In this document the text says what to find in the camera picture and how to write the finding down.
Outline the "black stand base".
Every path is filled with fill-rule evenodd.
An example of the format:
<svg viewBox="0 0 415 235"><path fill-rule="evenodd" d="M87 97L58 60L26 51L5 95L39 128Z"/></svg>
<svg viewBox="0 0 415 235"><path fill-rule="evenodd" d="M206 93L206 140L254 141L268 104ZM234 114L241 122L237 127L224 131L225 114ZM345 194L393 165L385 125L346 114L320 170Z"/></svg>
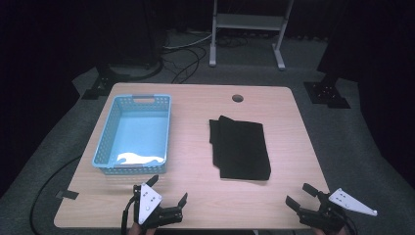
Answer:
<svg viewBox="0 0 415 235"><path fill-rule="evenodd" d="M349 109L347 100L336 88L338 77L326 74L319 82L305 82L303 85L312 104L324 104L330 109Z"/></svg>
<svg viewBox="0 0 415 235"><path fill-rule="evenodd" d="M129 79L128 74L117 73L109 65L100 65L96 69L98 77L92 87L82 95L84 100L96 100L101 96L108 96L116 83Z"/></svg>

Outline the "white metal stand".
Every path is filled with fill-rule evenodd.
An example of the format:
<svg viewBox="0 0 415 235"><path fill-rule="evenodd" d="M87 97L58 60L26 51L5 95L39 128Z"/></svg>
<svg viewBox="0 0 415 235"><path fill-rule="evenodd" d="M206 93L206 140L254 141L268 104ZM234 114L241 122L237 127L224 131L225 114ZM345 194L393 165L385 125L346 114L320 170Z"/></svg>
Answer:
<svg viewBox="0 0 415 235"><path fill-rule="evenodd" d="M272 44L272 50L280 71L286 69L282 54L281 45L295 0L288 0L288 6L284 16L257 16L218 13L218 0L213 0L211 36L209 45L208 65L212 68L216 66L216 34L222 28L232 29L252 29L278 31L278 39Z"/></svg>

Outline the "black cloth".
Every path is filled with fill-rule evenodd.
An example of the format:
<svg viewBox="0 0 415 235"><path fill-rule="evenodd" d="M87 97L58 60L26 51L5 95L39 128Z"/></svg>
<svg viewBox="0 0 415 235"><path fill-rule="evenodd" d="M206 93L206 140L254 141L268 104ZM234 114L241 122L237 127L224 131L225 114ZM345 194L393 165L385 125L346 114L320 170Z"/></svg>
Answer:
<svg viewBox="0 0 415 235"><path fill-rule="evenodd" d="M209 121L212 163L225 179L266 181L271 166L263 125L220 116Z"/></svg>

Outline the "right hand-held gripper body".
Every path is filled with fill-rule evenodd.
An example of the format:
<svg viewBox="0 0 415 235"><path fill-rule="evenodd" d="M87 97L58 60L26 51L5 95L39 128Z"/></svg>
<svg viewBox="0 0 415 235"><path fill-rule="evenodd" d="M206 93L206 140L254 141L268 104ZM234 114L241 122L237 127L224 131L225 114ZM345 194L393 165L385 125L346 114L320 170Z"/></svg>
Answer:
<svg viewBox="0 0 415 235"><path fill-rule="evenodd" d="M312 211L300 207L297 211L300 223L318 228L326 233L339 232L347 228L350 233L357 233L355 223L346 215L346 210L377 216L378 212L361 203L342 188L333 193L319 191L317 198L319 209Z"/></svg>

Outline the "person's left hand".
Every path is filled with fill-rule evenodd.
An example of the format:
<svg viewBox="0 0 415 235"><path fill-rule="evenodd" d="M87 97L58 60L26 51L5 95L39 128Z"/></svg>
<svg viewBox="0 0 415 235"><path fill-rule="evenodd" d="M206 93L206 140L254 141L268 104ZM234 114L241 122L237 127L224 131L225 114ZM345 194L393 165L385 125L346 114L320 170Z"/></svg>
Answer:
<svg viewBox="0 0 415 235"><path fill-rule="evenodd" d="M143 230L138 223L133 223L127 235L155 235L156 231L156 228Z"/></svg>

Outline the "light blue perforated plastic basket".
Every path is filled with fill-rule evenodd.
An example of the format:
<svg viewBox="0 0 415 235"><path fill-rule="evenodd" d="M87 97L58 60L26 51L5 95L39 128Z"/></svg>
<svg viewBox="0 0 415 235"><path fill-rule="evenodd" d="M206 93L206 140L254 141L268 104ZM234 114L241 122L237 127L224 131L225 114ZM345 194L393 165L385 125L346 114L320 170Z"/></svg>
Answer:
<svg viewBox="0 0 415 235"><path fill-rule="evenodd" d="M170 114L168 94L115 96L92 165L106 175L165 173Z"/></svg>

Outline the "black tape strip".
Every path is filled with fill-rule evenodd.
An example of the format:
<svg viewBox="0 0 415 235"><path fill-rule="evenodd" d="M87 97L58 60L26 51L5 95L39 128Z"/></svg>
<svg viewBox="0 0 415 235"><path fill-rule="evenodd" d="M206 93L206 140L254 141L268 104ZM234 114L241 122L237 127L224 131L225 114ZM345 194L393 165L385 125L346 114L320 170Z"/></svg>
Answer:
<svg viewBox="0 0 415 235"><path fill-rule="evenodd" d="M66 199L75 200L77 198L77 196L78 196L77 192L73 192L73 191L70 191L70 190L60 190L56 194L56 198L58 198L58 199L66 198Z"/></svg>

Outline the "person's right hand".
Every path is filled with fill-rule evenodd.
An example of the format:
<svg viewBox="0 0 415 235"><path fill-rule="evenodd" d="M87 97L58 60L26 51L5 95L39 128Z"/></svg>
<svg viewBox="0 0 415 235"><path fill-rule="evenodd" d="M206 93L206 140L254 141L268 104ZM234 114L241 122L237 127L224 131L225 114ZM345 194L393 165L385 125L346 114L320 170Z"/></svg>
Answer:
<svg viewBox="0 0 415 235"><path fill-rule="evenodd" d="M348 235L345 228L342 228L337 233L335 232L326 233L325 231L318 229L318 228L314 228L314 227L311 227L311 230L313 231L315 235Z"/></svg>

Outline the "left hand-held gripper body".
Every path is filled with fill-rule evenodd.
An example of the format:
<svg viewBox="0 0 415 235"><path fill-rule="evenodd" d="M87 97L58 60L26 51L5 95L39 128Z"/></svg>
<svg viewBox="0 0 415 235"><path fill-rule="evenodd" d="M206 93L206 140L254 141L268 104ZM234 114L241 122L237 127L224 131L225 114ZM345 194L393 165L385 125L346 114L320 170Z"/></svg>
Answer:
<svg viewBox="0 0 415 235"><path fill-rule="evenodd" d="M158 228L182 221L183 208L177 206L163 208L161 206L162 195L146 183L135 185L133 193L134 221L142 229Z"/></svg>

